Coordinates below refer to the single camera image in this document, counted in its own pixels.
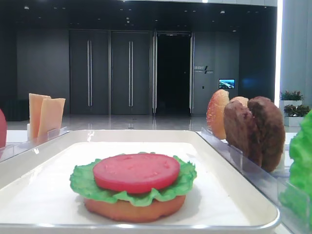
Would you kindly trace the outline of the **red tomato slice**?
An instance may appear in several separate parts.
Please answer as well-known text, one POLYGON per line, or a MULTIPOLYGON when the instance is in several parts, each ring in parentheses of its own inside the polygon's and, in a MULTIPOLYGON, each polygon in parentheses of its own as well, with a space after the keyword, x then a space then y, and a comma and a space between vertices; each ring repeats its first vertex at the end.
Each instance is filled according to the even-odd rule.
POLYGON ((6 145, 6 136, 7 136, 7 123, 5 116, 0 110, 0 147, 3 148, 6 145))
POLYGON ((179 172, 177 159, 151 153, 108 157, 93 167, 98 187, 130 194, 166 188, 176 181, 179 172))

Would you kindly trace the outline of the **brown meat patty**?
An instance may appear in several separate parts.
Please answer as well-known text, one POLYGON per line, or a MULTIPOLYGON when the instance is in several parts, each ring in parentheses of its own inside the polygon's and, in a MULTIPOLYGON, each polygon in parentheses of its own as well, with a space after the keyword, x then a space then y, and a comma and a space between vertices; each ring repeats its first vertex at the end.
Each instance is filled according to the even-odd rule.
POLYGON ((260 132, 252 112, 238 100, 224 109, 224 129, 227 142, 240 149, 243 156, 257 166, 262 164, 260 132))
POLYGON ((280 163, 284 149, 286 134, 282 113, 269 98, 261 96, 250 99, 248 108, 260 133, 261 167, 272 172, 280 163))

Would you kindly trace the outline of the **green lettuce leaf on bun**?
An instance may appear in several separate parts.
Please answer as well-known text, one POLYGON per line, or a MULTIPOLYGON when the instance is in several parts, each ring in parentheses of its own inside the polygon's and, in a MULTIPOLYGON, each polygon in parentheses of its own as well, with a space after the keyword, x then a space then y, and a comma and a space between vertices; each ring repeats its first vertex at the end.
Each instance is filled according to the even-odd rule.
POLYGON ((93 168, 100 162, 98 158, 90 164, 74 167, 70 175, 70 187, 84 198, 110 204, 127 201, 135 207, 147 207, 153 201, 171 201, 178 196, 186 195, 193 188, 193 182, 197 177, 194 164, 190 161, 184 162, 178 156, 173 156, 173 158, 179 162, 180 172, 175 182, 164 189, 153 188, 150 192, 139 195, 102 189, 96 185, 93 176, 93 168))

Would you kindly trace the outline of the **bun base under lettuce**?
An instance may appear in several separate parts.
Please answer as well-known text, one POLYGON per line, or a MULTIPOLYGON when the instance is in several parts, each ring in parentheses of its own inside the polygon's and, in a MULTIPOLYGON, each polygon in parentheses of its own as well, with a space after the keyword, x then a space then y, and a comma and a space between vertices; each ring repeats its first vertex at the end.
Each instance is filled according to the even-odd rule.
POLYGON ((84 205, 89 212, 115 221, 145 223, 176 213, 184 204, 185 198, 186 196, 181 195, 164 202, 154 199, 145 207, 137 207, 123 200, 108 203, 85 198, 84 205))

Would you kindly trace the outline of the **orange cheese slice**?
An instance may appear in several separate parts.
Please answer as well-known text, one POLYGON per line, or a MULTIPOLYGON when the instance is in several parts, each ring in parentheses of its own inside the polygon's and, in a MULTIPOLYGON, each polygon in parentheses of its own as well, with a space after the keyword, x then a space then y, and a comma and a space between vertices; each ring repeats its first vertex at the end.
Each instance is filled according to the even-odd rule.
POLYGON ((44 99, 50 96, 29 93, 30 139, 38 137, 41 107, 44 99))
POLYGON ((54 129, 60 129, 65 98, 44 98, 41 106, 38 137, 47 135, 54 129))

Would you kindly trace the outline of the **outer brown meat patty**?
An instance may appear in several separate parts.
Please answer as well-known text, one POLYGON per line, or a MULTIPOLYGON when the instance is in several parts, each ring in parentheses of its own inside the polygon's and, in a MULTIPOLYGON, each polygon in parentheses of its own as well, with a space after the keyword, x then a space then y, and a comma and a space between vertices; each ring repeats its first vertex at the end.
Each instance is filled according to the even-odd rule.
POLYGON ((261 167, 272 172, 280 163, 284 149, 286 134, 282 113, 269 98, 261 96, 250 99, 248 108, 260 133, 261 167))

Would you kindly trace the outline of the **outer orange cheese slice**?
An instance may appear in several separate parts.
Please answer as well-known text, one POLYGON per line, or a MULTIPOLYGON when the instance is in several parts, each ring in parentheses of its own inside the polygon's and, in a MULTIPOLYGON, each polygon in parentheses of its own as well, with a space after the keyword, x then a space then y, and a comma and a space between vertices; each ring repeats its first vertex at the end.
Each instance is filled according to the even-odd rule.
POLYGON ((29 93, 30 139, 38 137, 41 107, 44 99, 50 96, 29 93))

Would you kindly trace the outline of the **green lettuce leaf in holder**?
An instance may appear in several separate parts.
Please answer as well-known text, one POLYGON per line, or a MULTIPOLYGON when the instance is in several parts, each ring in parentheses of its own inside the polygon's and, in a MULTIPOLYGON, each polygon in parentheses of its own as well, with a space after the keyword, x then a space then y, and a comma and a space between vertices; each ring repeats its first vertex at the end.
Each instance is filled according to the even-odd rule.
POLYGON ((312 217, 312 115, 301 122, 301 130, 291 139, 289 148, 293 164, 290 184, 281 195, 280 202, 301 219, 312 217))

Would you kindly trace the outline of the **open dark doorway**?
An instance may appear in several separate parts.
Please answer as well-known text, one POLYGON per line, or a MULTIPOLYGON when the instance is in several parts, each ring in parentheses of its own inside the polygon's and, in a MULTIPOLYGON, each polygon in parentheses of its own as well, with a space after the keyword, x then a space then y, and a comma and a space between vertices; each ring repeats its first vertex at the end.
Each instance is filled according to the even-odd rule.
POLYGON ((156 115, 189 115, 191 33, 158 33, 156 115))

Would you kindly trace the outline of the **outer bun half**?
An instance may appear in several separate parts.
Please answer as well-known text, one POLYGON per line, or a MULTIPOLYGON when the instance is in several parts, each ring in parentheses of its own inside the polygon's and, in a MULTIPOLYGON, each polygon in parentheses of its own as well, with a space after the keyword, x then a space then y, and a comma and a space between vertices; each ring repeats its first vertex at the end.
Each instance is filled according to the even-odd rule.
POLYGON ((234 101, 239 101, 243 106, 247 107, 249 99, 246 97, 237 96, 230 100, 230 102, 234 102, 234 101))

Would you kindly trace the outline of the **upper potted plant planter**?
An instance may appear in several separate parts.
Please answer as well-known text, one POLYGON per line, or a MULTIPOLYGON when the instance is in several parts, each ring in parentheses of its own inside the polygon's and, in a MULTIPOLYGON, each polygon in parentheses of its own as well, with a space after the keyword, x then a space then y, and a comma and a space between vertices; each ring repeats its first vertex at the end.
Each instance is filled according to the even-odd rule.
POLYGON ((285 106, 293 105, 299 106, 302 104, 303 95, 300 91, 284 91, 280 93, 279 107, 284 111, 285 106))

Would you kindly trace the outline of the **lower potted plant planter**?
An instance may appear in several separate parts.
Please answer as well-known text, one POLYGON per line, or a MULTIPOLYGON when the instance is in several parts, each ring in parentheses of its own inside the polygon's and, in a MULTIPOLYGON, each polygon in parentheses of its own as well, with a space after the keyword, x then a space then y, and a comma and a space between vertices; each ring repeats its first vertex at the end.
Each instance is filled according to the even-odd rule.
POLYGON ((284 124, 288 127, 299 127, 305 115, 310 111, 310 107, 306 105, 286 105, 284 107, 284 124))

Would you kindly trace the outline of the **white rectangular metal tray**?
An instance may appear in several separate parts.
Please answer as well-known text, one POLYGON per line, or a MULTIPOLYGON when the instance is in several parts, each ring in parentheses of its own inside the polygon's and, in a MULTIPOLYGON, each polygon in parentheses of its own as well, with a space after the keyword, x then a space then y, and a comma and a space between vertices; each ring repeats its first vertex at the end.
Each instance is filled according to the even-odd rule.
POLYGON ((192 131, 71 131, 0 163, 3 234, 272 234, 279 222, 279 209, 192 131), (195 165, 197 178, 183 207, 145 224, 88 212, 69 185, 74 167, 140 152, 195 165))

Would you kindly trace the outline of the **small wall display screen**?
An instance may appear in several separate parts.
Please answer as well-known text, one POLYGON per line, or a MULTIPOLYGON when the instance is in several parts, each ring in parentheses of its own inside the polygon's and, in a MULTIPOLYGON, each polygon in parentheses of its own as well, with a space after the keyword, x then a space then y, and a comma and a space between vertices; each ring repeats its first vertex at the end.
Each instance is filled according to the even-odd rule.
POLYGON ((235 80, 234 79, 219 79, 218 88, 219 89, 234 89, 235 80))

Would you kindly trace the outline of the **left clear acrylic rail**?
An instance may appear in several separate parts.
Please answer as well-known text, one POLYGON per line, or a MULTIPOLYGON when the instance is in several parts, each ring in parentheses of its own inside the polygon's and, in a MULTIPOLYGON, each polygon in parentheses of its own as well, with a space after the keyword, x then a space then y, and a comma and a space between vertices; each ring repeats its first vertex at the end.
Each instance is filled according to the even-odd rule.
POLYGON ((68 128, 63 127, 63 128, 56 129, 56 130, 51 130, 47 133, 47 135, 33 139, 33 140, 28 140, 25 142, 12 142, 12 141, 7 142, 7 145, 0 149, 0 161, 4 162, 5 160, 8 160, 28 150, 37 148, 38 146, 46 142, 49 142, 61 135, 64 135, 67 132, 68 132, 68 128))

